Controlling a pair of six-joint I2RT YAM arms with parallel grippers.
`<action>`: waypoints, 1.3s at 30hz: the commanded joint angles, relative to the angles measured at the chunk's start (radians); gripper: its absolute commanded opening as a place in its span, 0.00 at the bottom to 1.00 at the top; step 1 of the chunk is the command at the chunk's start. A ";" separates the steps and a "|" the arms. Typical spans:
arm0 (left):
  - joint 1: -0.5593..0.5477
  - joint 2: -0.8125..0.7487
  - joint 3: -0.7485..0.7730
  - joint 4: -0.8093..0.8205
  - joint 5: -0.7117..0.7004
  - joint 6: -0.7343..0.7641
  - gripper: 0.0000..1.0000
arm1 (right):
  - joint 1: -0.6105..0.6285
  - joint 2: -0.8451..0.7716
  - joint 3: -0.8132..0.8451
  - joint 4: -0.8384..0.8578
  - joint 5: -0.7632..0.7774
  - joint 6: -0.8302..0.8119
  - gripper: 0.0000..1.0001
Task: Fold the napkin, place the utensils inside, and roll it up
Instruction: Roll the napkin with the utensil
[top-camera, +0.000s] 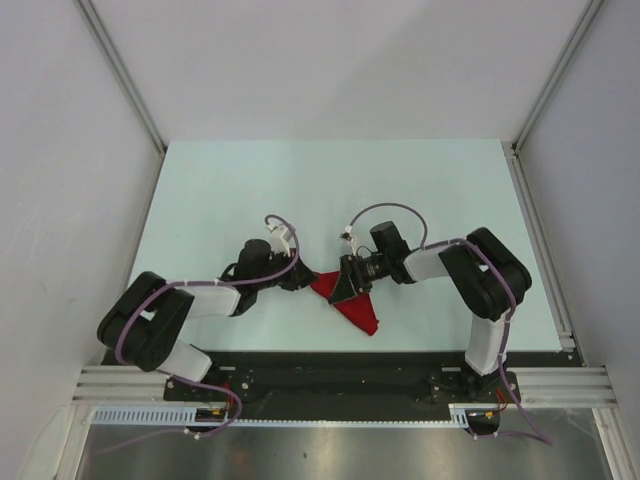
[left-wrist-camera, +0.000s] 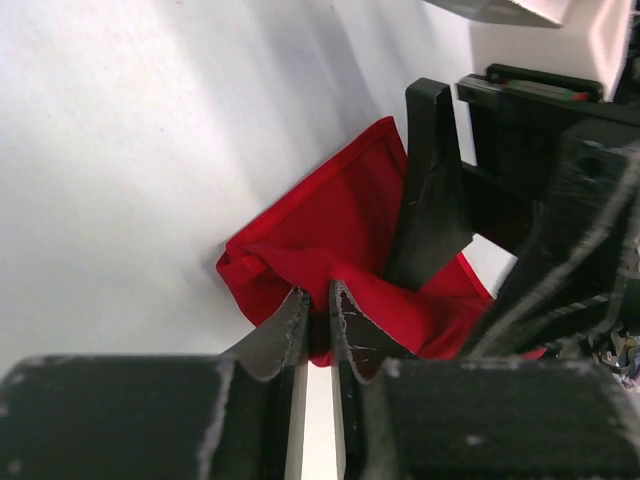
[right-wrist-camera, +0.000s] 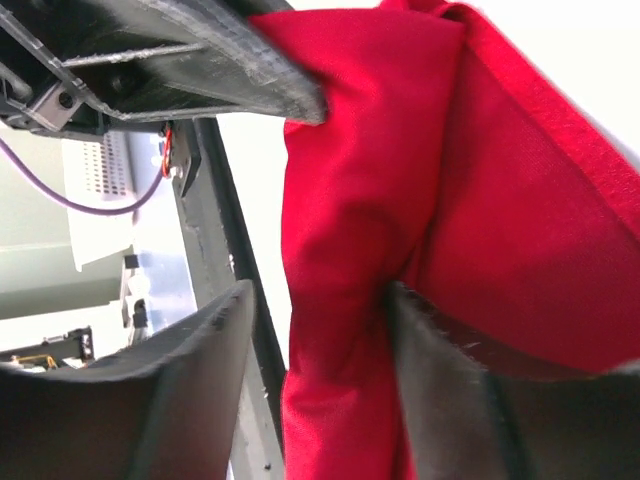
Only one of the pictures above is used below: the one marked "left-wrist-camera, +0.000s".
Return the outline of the red cloth napkin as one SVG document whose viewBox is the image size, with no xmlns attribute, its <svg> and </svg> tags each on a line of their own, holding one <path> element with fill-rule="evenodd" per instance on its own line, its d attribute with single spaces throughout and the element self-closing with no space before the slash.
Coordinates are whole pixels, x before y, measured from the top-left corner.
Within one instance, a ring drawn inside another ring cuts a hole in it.
<svg viewBox="0 0 640 480">
<path fill-rule="evenodd" d="M 329 290 L 343 281 L 382 330 L 425 359 L 452 359 L 492 304 L 463 255 L 417 291 L 385 281 L 407 155 L 382 118 L 225 245 L 216 270 L 239 309 L 262 324 L 293 288 L 311 299 L 309 357 L 331 364 Z"/>
</svg>

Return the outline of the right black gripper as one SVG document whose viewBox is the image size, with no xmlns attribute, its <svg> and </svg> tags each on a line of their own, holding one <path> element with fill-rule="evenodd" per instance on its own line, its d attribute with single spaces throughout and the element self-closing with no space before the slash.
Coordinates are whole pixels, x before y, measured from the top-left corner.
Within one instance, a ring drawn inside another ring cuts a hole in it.
<svg viewBox="0 0 640 480">
<path fill-rule="evenodd" d="M 405 91 L 407 172 L 383 278 L 417 291 L 475 233 L 514 254 L 539 219 L 562 134 L 582 120 L 638 127 L 639 107 L 604 99 L 591 80 L 490 65 L 456 84 L 469 107 L 476 162 L 462 167 L 450 86 L 420 78 Z"/>
</svg>

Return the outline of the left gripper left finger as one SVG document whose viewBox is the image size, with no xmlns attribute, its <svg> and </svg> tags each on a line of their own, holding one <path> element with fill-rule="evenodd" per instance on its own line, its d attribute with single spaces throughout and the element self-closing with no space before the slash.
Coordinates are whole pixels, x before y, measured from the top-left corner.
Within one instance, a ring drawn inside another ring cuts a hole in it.
<svg viewBox="0 0 640 480">
<path fill-rule="evenodd" d="M 1 382 L 5 479 L 297 479 L 310 299 L 219 355 L 51 355 Z"/>
</svg>

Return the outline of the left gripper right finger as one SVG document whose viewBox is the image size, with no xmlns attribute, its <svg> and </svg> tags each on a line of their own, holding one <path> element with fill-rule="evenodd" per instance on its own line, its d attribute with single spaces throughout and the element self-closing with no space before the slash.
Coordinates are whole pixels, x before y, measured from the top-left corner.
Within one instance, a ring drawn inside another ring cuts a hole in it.
<svg viewBox="0 0 640 480">
<path fill-rule="evenodd" d="M 342 479 L 635 479 L 639 415 L 579 360 L 419 358 L 329 294 Z"/>
</svg>

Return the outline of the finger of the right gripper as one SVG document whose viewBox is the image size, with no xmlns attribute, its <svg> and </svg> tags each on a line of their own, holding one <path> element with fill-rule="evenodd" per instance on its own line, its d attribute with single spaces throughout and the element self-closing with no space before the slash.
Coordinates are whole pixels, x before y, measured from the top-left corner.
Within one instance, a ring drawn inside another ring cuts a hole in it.
<svg viewBox="0 0 640 480">
<path fill-rule="evenodd" d="M 562 134 L 539 221 L 463 356 L 510 356 L 609 329 L 638 236 L 639 130 L 583 120 Z"/>
</svg>

